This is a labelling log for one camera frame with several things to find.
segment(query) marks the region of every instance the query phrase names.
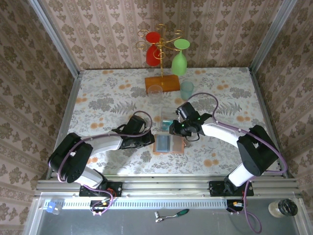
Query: white cable tray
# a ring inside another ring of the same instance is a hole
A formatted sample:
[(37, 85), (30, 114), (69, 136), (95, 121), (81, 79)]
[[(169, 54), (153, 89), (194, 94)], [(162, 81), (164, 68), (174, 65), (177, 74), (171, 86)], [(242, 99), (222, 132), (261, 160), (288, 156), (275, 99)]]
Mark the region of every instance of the white cable tray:
[[(63, 210), (89, 210), (89, 201), (80, 199), (65, 200), (46, 200), (44, 210), (47, 209), (49, 202), (52, 201), (62, 206)], [(142, 200), (142, 199), (116, 199), (111, 206), (112, 209), (226, 209), (226, 199), (207, 199), (207, 200)]]

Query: clear plastic cup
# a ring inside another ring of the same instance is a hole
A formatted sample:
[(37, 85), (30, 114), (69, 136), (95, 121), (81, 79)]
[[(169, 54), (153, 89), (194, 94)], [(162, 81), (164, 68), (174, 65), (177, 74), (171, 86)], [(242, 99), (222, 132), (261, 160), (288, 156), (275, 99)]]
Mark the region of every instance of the clear plastic cup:
[(148, 88), (148, 96), (150, 99), (150, 103), (158, 104), (162, 100), (163, 89), (161, 86), (152, 85)]
[(194, 84), (190, 80), (185, 80), (180, 85), (180, 96), (182, 100), (188, 100), (194, 91)]

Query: wooden block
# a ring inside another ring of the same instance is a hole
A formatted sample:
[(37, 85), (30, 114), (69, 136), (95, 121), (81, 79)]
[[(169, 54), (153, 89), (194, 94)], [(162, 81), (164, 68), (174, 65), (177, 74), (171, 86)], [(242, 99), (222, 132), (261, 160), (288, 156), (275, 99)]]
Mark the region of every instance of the wooden block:
[(163, 92), (174, 92), (180, 91), (180, 84), (177, 75), (165, 75), (163, 78), (159, 77), (146, 77), (146, 93), (148, 93), (148, 88), (152, 85), (158, 85), (163, 88)]

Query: gray floor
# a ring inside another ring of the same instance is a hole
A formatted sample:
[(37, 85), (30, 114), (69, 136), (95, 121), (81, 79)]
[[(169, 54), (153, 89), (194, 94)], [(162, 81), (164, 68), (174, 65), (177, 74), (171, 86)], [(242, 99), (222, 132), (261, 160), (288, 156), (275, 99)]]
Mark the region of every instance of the gray floor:
[[(274, 218), (269, 214), (272, 200), (250, 200), (249, 211), (262, 222), (262, 235), (299, 234), (292, 217)], [(161, 216), (179, 210), (159, 210)], [(87, 210), (63, 210), (60, 215), (44, 212), (39, 235), (250, 235), (244, 215), (225, 210), (191, 210), (188, 214), (155, 222), (154, 210), (110, 210), (93, 216)]]

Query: purple cable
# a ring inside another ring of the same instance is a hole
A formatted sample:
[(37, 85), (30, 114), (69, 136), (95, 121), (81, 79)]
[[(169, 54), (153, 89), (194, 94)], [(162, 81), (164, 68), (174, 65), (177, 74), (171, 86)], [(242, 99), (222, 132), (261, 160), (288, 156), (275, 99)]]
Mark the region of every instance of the purple cable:
[[(269, 143), (267, 143), (267, 142), (264, 141), (263, 139), (257, 137), (256, 135), (254, 135), (254, 134), (252, 134), (252, 133), (250, 133), (250, 132), (248, 132), (248, 131), (246, 131), (246, 130), (243, 130), (243, 129), (237, 128), (237, 127), (235, 127), (235, 126), (231, 126), (231, 125), (228, 125), (228, 124), (225, 124), (225, 123), (222, 123), (222, 122), (216, 120), (216, 118), (215, 118), (215, 112), (216, 112), (216, 110), (217, 110), (217, 108), (218, 108), (218, 106), (219, 106), (219, 102), (218, 102), (217, 98), (216, 98), (214, 95), (212, 95), (212, 94), (210, 94), (210, 93), (206, 93), (206, 92), (196, 93), (196, 94), (192, 95), (192, 96), (187, 100), (187, 102), (188, 102), (192, 97), (195, 97), (196, 95), (200, 95), (200, 94), (206, 94), (206, 95), (209, 95), (209, 96), (211, 96), (212, 98), (215, 99), (215, 101), (216, 101), (216, 107), (215, 107), (214, 110), (213, 110), (212, 118), (213, 118), (213, 120), (216, 122), (217, 125), (226, 127), (226, 128), (228, 128), (228, 129), (231, 129), (231, 130), (234, 130), (234, 131), (243, 132), (243, 133), (245, 133), (245, 134), (247, 134), (247, 135), (252, 136), (252, 137), (255, 138), (257, 141), (261, 142), (261, 143), (264, 144), (266, 147), (268, 147), (270, 150), (272, 150), (272, 151), (278, 156), (278, 158), (281, 160), (281, 163), (282, 163), (283, 166), (284, 166), (283, 169), (282, 169), (282, 170), (279, 170), (279, 171), (277, 171), (277, 170), (267, 170), (266, 172), (275, 173), (275, 174), (283, 174), (283, 173), (285, 173), (285, 172), (287, 171), (288, 166), (287, 166), (287, 163), (286, 163), (285, 159), (284, 159), (283, 156), (280, 154), (280, 152), (278, 152), (272, 145), (270, 145)], [(259, 220), (259, 218), (258, 218), (256, 215), (254, 215), (254, 214), (252, 214), (252, 213), (250, 213), (250, 212), (248, 212), (248, 211), (246, 210), (246, 194), (247, 194), (248, 185), (249, 185), (249, 181), (250, 181), (250, 180), (248, 180), (248, 181), (246, 182), (245, 194), (244, 194), (244, 197), (243, 197), (243, 200), (244, 200), (244, 209), (245, 209), (245, 211), (244, 211), (244, 212), (241, 211), (241, 212), (242, 212), (242, 213), (245, 213), (246, 221), (247, 221), (249, 227), (251, 228), (251, 230), (254, 231), (256, 234), (260, 234), (260, 233), (262, 232), (262, 224), (261, 224), (261, 221)], [(251, 223), (250, 223), (250, 220), (249, 220), (249, 218), (248, 218), (248, 214), (251, 215), (252, 217), (254, 217), (254, 218), (259, 222), (259, 225), (260, 225), (260, 230), (259, 230), (259, 231), (256, 231), (256, 230), (252, 227), (252, 225), (251, 225)]]
[(60, 164), (60, 167), (58, 169), (58, 180), (60, 182), (65, 182), (64, 179), (61, 179), (61, 171), (62, 171), (62, 168), (64, 167), (64, 164), (65, 162), (67, 161), (67, 159), (69, 158), (71, 152), (74, 151), (74, 149), (79, 146), (82, 142), (85, 142), (85, 141), (89, 141), (89, 140), (92, 140), (92, 139), (98, 139), (98, 138), (104, 138), (104, 137), (110, 137), (110, 136), (120, 136), (120, 137), (140, 137), (140, 136), (144, 136), (146, 135), (152, 128), (152, 118), (151, 116), (145, 112), (145, 111), (136, 111), (134, 112), (133, 115), (137, 114), (137, 113), (143, 113), (145, 115), (147, 115), (150, 119), (150, 127), (148, 128), (148, 130), (146, 130), (145, 132), (141, 133), (141, 134), (138, 134), (138, 135), (127, 135), (127, 134), (101, 134), (101, 135), (96, 135), (96, 136), (91, 136), (91, 137), (88, 137), (88, 138), (85, 138), (83, 140), (80, 140), (78, 141), (71, 149), (70, 151), (65, 155), (65, 157), (63, 158), (61, 164)]
[[(110, 203), (109, 203), (109, 205), (104, 209), (104, 211), (102, 211), (101, 213), (103, 214), (103, 213), (105, 213), (111, 206), (112, 206), (112, 204), (113, 204), (113, 195), (112, 195), (112, 193), (110, 193), (109, 191), (106, 191), (106, 190), (102, 190), (102, 189), (93, 189), (93, 188), (90, 188), (89, 186), (87, 186), (87, 185), (83, 185), (85, 188), (88, 188), (89, 190), (91, 190), (91, 191), (95, 191), (95, 192), (105, 192), (105, 193), (107, 193), (108, 195), (110, 195), (110, 197), (111, 197), (111, 199), (110, 199)], [(92, 206), (92, 211), (94, 210), (94, 208), (97, 206), (98, 204), (94, 204), (93, 206)]]

